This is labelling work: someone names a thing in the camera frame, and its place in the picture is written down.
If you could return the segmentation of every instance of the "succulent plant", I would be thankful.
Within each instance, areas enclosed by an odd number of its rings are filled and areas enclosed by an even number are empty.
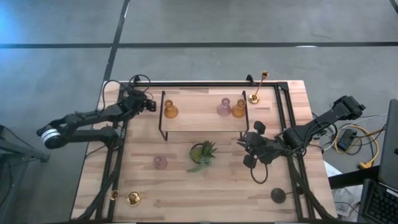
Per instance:
[[[195,161],[196,163],[199,164],[198,167],[189,169],[187,172],[198,172],[199,170],[202,170],[206,166],[211,165],[211,158],[215,158],[213,153],[217,150],[217,148],[214,148],[214,145],[216,143],[214,142],[209,142],[205,141],[203,142],[202,145],[199,145],[197,147],[194,147],[190,152],[189,152],[189,157]]]

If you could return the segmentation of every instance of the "wooden table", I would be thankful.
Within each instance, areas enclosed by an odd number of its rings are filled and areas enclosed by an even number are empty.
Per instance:
[[[303,81],[287,81],[294,108],[296,123],[305,124],[312,119],[311,109]],[[106,105],[116,102],[119,85],[109,83],[105,89]],[[124,148],[123,164],[119,180],[114,222],[272,222],[296,221],[292,194],[282,204],[271,200],[271,190],[278,187],[291,192],[287,159],[279,157],[268,166],[269,177],[265,184],[255,183],[249,169],[242,161],[246,154],[236,144],[238,133],[176,132],[169,133],[164,141],[159,132],[160,97],[162,91],[170,95],[233,95],[255,92],[255,87],[151,87],[157,111],[144,111],[130,120]],[[275,90],[262,87],[259,104],[248,104],[250,131],[255,121],[266,126],[266,136],[272,138],[281,132]],[[288,118],[285,97],[282,95],[285,117]],[[106,123],[96,124],[101,128]],[[211,167],[197,173],[186,170],[195,166],[189,158],[190,148],[203,140],[216,141],[218,150]],[[101,146],[90,143],[87,153]],[[154,168],[155,156],[165,156],[165,170]],[[81,173],[72,218],[78,217],[91,203],[100,189],[106,149],[86,159]],[[304,157],[310,188],[321,204],[332,215],[336,215],[331,190],[326,175],[322,154],[316,147],[308,147]],[[254,175],[263,179],[265,170],[257,166]],[[139,191],[142,202],[136,207],[126,203],[129,192]],[[108,196],[104,213],[108,207]],[[303,210],[305,200],[301,196]]]

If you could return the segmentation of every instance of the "small glass vase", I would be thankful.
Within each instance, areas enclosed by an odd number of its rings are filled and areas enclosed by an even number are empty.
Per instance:
[[[166,100],[164,106],[164,116],[166,118],[175,118],[178,115],[178,108],[173,105],[173,101]]]
[[[232,115],[235,118],[242,118],[244,116],[244,107],[246,106],[246,102],[244,100],[238,100],[238,103],[232,107]]]
[[[231,106],[229,105],[230,100],[228,98],[223,98],[221,104],[217,107],[218,115],[226,117],[231,113]]]
[[[167,167],[167,159],[164,156],[156,156],[154,158],[154,167],[158,170],[164,170]]]

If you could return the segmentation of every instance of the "concrete floor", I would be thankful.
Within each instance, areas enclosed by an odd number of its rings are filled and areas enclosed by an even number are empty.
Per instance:
[[[112,43],[123,2],[0,1],[0,44]],[[132,0],[120,42],[393,42],[397,21],[388,0]],[[0,123],[46,150],[35,130],[95,108],[110,51],[0,49]],[[111,78],[242,80],[268,70],[271,80],[305,80],[316,114],[352,95],[371,115],[387,113],[398,98],[397,58],[398,47],[119,49]],[[385,120],[361,124],[373,131]],[[69,219],[86,145],[30,163],[13,223]],[[369,150],[353,157],[329,150],[324,159],[349,172],[370,159]]]

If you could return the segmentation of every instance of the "pink glass vase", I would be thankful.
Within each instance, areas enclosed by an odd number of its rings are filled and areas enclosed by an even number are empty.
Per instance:
[[[217,107],[218,115],[226,117],[231,113],[231,106],[229,105],[230,100],[228,98],[223,98],[221,104]]]
[[[167,159],[164,156],[156,156],[154,158],[154,167],[158,170],[164,170],[167,167]]]

